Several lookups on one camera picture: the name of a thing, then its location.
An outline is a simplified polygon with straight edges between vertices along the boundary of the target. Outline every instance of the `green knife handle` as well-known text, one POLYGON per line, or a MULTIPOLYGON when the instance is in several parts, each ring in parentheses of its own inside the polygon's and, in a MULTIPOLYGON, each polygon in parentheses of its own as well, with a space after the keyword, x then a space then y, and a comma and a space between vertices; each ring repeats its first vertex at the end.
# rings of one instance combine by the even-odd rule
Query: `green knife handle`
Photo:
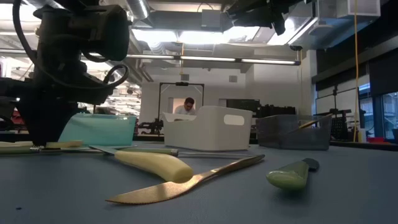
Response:
POLYGON ((136 147, 121 149, 126 152, 152 152, 178 157, 177 149, 137 149, 136 147))
POLYGON ((267 180, 272 185, 284 190, 302 190, 307 184, 309 168, 306 162, 294 162, 269 172, 267 180))
POLYGON ((0 147, 0 155, 14 155, 14 154, 32 154, 36 153, 30 150, 29 146, 11 146, 11 147, 0 147))

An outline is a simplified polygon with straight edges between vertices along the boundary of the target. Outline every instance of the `man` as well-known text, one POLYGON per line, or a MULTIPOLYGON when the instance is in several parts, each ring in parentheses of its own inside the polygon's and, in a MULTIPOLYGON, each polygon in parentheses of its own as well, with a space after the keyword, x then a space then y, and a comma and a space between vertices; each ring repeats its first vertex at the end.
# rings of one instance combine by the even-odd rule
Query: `man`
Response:
POLYGON ((193 109, 193 105, 195 104, 195 100, 188 97, 185 99, 184 105, 178 106, 174 113, 175 114, 185 114, 185 115, 195 115, 195 109, 193 109))

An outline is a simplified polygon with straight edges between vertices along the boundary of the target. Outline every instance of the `gray table surface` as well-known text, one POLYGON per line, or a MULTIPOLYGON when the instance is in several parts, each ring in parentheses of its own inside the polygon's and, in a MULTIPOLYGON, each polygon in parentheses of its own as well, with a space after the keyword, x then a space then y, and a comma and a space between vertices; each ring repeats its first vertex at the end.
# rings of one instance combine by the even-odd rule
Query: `gray table surface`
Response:
MULTIPOLYGON (((251 146, 244 153, 266 158, 209 180, 181 197, 149 205, 104 201, 163 182, 110 156, 1 156, 0 223, 398 223, 396 152, 251 146), (288 194, 266 180, 270 170, 306 157, 321 166, 310 174, 301 194, 288 194)), ((181 159, 196 174, 233 161, 181 159)))

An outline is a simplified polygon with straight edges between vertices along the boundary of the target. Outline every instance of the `gold knife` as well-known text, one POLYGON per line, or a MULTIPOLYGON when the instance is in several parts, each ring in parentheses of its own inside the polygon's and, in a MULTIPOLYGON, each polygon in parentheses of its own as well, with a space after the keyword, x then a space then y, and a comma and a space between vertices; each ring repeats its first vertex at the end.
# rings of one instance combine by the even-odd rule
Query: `gold knife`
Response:
POLYGON ((178 184, 175 182, 166 182, 164 184, 155 185, 152 187, 147 187, 140 190, 135 190, 125 194, 117 195, 107 199, 108 202, 114 203, 128 203, 128 204, 146 204, 146 203, 156 203, 163 202, 165 200, 170 200, 172 198, 178 197, 192 188, 194 188, 199 183, 206 181, 216 175, 223 175, 229 172, 239 170, 257 162, 261 161, 265 155, 258 155, 249 157, 246 159, 240 159, 227 166, 223 166, 217 169, 213 169, 202 174, 194 175, 188 182, 178 184))

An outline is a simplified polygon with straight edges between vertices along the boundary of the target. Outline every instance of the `gray mesh basket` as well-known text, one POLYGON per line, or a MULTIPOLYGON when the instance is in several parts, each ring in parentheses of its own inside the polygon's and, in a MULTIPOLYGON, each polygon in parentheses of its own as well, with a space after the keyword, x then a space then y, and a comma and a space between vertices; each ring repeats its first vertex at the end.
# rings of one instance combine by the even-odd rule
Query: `gray mesh basket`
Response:
POLYGON ((256 120, 260 146, 277 149, 328 150, 331 116, 315 125, 292 132, 307 122, 322 116, 276 115, 256 120))

